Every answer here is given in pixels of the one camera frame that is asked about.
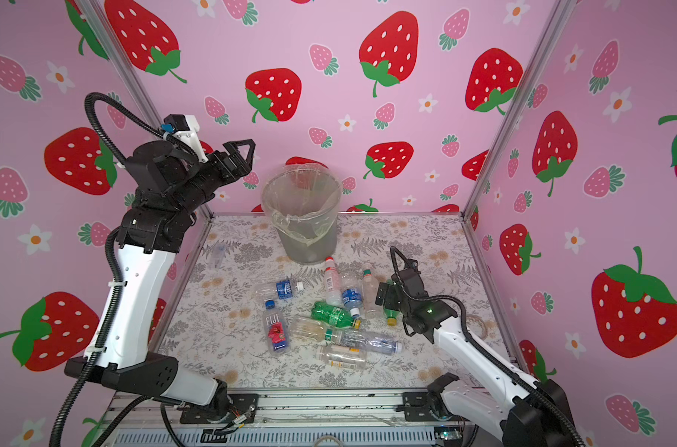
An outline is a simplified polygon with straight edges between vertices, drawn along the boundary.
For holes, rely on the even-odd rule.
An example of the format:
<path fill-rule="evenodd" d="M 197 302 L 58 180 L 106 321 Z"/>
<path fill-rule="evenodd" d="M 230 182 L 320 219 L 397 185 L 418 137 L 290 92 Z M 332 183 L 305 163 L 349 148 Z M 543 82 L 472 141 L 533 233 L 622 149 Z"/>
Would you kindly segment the green Sprite bottle side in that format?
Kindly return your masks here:
<path fill-rule="evenodd" d="M 395 297 L 388 297 L 384 300 L 382 307 L 387 325 L 396 326 L 401 314 L 400 301 Z"/>

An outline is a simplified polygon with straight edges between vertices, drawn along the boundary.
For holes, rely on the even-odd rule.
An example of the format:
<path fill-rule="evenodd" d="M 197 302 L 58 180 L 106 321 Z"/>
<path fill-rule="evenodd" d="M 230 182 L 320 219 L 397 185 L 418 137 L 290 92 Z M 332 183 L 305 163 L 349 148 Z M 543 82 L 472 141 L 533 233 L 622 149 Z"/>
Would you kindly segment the clear bottle green label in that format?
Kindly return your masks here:
<path fill-rule="evenodd" d="M 375 318 L 381 311 L 381 308 L 376 304 L 379 280 L 374 275 L 373 269 L 369 264 L 363 265 L 362 275 L 364 316 L 366 318 Z"/>

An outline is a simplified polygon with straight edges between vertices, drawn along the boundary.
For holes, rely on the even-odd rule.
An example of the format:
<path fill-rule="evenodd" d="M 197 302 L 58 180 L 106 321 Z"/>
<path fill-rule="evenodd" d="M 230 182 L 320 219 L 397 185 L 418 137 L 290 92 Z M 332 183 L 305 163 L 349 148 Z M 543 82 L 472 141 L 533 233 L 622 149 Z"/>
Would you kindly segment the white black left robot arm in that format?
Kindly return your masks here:
<path fill-rule="evenodd" d="M 144 143 L 125 161 L 137 183 L 135 203 L 107 238 L 105 256 L 113 279 L 102 321 L 83 356 L 70 359 L 64 372 L 82 387 L 107 389 L 187 403 L 224 415 L 224 385 L 191 372 L 178 360 L 153 353 L 149 332 L 159 293 L 195 212 L 222 186 L 238 182 L 253 169 L 253 140 L 227 142 L 221 152 L 186 167 L 192 158 L 181 143 L 166 138 Z"/>

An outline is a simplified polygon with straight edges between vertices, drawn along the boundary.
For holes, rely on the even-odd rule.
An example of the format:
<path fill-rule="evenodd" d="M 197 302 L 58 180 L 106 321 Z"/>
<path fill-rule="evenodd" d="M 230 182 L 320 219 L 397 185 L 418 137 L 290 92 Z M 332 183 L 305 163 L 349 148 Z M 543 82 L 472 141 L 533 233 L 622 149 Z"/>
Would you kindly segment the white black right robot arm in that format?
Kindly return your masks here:
<path fill-rule="evenodd" d="M 417 297 L 399 284 L 381 282 L 376 304 L 403 314 L 406 334 L 423 335 L 456 359 L 487 391 L 472 391 L 454 378 L 438 392 L 452 415 L 485 430 L 504 446 L 582 446 L 566 393 L 554 381 L 541 383 L 472 334 L 465 305 L 450 295 Z"/>

